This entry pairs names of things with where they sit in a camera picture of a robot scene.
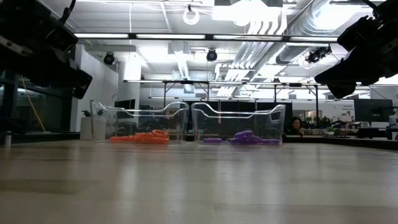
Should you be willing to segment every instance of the wooden table surface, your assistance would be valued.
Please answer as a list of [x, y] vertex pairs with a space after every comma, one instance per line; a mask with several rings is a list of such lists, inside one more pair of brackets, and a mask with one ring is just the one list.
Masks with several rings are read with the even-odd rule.
[[327, 144], [0, 149], [0, 223], [398, 223], [398, 154]]

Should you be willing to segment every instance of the orange object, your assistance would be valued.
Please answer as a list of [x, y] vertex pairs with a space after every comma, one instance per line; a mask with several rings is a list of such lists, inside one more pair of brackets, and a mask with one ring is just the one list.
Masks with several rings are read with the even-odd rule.
[[110, 137], [109, 141], [111, 142], [128, 142], [130, 141], [130, 136], [114, 136]]
[[168, 144], [169, 139], [167, 138], [143, 138], [143, 143], [151, 143], [151, 144]]
[[168, 138], [169, 137], [169, 134], [167, 133], [167, 131], [153, 130], [152, 134], [156, 138]]
[[152, 133], [136, 133], [135, 138], [152, 138], [154, 135]]

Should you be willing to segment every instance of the yellow cable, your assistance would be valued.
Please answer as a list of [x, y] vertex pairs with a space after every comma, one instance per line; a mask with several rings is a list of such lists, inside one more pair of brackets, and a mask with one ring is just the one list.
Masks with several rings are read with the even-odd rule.
[[40, 125], [41, 125], [41, 127], [42, 127], [43, 131], [45, 132], [45, 128], [44, 128], [44, 126], [43, 126], [42, 120], [41, 120], [41, 119], [39, 118], [39, 116], [37, 115], [37, 112], [36, 112], [35, 106], [33, 106], [33, 103], [32, 103], [32, 101], [30, 100], [30, 96], [29, 96], [29, 93], [27, 92], [27, 88], [26, 88], [26, 84], [25, 84], [24, 77], [23, 77], [23, 76], [21, 76], [21, 78], [22, 78], [22, 84], [24, 85], [25, 92], [26, 92], [26, 95], [27, 95], [27, 99], [29, 100], [30, 106], [32, 107], [32, 109], [33, 109], [33, 112], [34, 112], [34, 113], [35, 113], [35, 115], [36, 115], [36, 118], [39, 120], [39, 123], [40, 123]]

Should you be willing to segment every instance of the computer monitor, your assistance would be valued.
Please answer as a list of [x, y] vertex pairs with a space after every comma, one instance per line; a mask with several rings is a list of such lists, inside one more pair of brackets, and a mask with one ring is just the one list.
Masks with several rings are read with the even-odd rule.
[[388, 122], [393, 115], [392, 100], [354, 99], [355, 120]]

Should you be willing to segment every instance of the purple toy pieces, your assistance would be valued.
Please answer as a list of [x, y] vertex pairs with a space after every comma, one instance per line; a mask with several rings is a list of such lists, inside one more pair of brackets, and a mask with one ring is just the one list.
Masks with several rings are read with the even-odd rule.
[[245, 137], [249, 137], [249, 136], [252, 136], [253, 135], [253, 131], [252, 130], [247, 130], [247, 131], [241, 131], [241, 132], [238, 132], [238, 133], [236, 133], [235, 135], [234, 135], [234, 138], [245, 138]]
[[203, 140], [204, 143], [221, 143], [222, 141], [220, 138], [206, 138]]
[[271, 144], [280, 144], [280, 141], [278, 139], [270, 139]]
[[254, 138], [247, 138], [244, 141], [241, 142], [241, 144], [259, 144], [260, 142], [257, 141], [257, 139]]
[[280, 141], [278, 139], [263, 139], [263, 144], [279, 144]]
[[226, 140], [226, 142], [229, 142], [231, 144], [237, 144], [237, 143], [240, 143], [241, 140], [237, 139], [237, 138], [229, 138], [229, 139]]

